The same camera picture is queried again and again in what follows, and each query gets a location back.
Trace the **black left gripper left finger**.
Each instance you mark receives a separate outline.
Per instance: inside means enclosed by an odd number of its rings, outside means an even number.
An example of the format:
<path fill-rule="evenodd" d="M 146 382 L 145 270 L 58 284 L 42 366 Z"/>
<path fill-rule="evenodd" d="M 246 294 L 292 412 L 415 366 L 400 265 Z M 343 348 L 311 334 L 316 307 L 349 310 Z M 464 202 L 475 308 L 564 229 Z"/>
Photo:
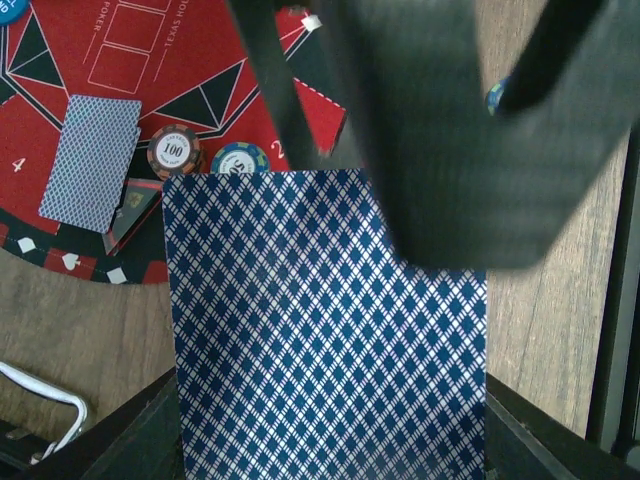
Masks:
<path fill-rule="evenodd" d="M 183 479 L 176 373 L 170 369 L 29 469 L 31 479 Z"/>

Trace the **teal poker chip stack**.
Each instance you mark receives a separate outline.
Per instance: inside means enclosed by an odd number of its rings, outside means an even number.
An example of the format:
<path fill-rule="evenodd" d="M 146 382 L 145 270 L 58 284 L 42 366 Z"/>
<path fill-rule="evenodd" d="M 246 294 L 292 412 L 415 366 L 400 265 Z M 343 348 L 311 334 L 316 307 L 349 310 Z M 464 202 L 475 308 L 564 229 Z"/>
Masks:
<path fill-rule="evenodd" d="M 486 95 L 486 106 L 490 115 L 494 115 L 498 110 L 501 97 L 504 93 L 505 87 L 508 83 L 509 78 L 503 78 L 495 85 L 493 85 Z"/>

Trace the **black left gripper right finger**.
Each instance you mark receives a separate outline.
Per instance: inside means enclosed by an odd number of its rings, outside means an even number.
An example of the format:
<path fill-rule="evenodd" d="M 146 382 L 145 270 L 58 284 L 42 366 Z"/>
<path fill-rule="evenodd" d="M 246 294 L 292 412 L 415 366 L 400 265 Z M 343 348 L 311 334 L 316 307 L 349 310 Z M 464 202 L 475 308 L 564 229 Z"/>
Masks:
<path fill-rule="evenodd" d="M 487 479 L 637 479 L 639 471 L 601 450 L 501 381 L 486 377 Z"/>

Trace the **blue dealer button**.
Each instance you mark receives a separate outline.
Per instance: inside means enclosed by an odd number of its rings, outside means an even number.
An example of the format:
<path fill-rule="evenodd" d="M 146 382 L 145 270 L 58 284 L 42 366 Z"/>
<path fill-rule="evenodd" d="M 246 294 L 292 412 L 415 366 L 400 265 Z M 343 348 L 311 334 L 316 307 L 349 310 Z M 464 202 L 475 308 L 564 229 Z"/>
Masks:
<path fill-rule="evenodd" d="M 0 0 L 0 25 L 7 26 L 19 20 L 29 4 L 29 0 Z"/>

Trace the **single teal poker chip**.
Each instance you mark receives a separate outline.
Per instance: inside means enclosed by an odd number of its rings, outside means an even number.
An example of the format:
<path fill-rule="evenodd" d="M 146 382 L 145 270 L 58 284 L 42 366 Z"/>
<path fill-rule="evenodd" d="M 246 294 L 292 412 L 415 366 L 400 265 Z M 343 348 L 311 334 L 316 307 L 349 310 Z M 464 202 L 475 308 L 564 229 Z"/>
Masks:
<path fill-rule="evenodd" d="M 232 142 L 213 157 L 210 172 L 222 174 L 262 173 L 270 170 L 266 153 L 257 145 Z"/>

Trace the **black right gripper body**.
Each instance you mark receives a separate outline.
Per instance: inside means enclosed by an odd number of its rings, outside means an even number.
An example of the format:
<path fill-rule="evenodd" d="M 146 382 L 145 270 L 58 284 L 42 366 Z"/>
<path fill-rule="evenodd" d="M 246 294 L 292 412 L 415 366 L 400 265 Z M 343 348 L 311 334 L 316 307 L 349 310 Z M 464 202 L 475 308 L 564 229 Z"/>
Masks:
<path fill-rule="evenodd" d="M 316 1 L 397 252 L 542 259 L 639 117 L 639 5 L 550 1 L 490 113 L 472 1 Z"/>

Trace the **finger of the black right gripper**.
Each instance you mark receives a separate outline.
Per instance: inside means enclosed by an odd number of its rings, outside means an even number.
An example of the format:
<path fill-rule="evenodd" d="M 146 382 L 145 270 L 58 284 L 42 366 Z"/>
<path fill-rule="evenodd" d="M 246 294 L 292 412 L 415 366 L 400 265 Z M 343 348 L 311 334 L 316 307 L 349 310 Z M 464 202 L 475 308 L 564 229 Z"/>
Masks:
<path fill-rule="evenodd" d="M 243 41 L 284 154 L 289 160 L 318 160 L 319 151 L 299 100 L 276 27 L 283 8 L 307 1 L 230 0 L 227 5 Z"/>

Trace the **blue patterned card deck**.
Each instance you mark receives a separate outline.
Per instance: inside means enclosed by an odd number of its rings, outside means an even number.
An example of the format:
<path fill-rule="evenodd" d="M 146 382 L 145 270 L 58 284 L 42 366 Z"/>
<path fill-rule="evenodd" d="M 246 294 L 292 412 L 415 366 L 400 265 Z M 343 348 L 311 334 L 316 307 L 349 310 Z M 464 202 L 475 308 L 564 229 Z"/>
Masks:
<path fill-rule="evenodd" d="M 169 179 L 189 479 L 480 479 L 487 281 L 395 253 L 360 169 Z"/>

